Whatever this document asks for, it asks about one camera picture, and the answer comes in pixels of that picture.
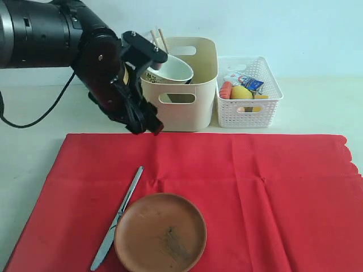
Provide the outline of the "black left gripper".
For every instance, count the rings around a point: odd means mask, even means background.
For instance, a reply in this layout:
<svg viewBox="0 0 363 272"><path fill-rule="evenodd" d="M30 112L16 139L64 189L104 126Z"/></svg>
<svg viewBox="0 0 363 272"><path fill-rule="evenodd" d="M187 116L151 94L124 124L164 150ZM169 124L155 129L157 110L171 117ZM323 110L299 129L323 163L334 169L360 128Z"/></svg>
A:
<svg viewBox="0 0 363 272"><path fill-rule="evenodd" d="M135 135L146 130L158 135L164 128L158 109L132 85L132 75L120 57L85 57L85 85L104 113Z"/></svg>

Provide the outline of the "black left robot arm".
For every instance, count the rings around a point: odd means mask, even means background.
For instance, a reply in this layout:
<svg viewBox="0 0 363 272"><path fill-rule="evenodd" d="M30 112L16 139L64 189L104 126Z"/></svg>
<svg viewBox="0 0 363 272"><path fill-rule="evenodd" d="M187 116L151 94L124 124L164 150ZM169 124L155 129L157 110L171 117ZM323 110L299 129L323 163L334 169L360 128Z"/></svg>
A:
<svg viewBox="0 0 363 272"><path fill-rule="evenodd" d="M72 68L89 99L133 134L163 129L141 76L167 59L137 32L118 37L82 1L1 2L1 68Z"/></svg>

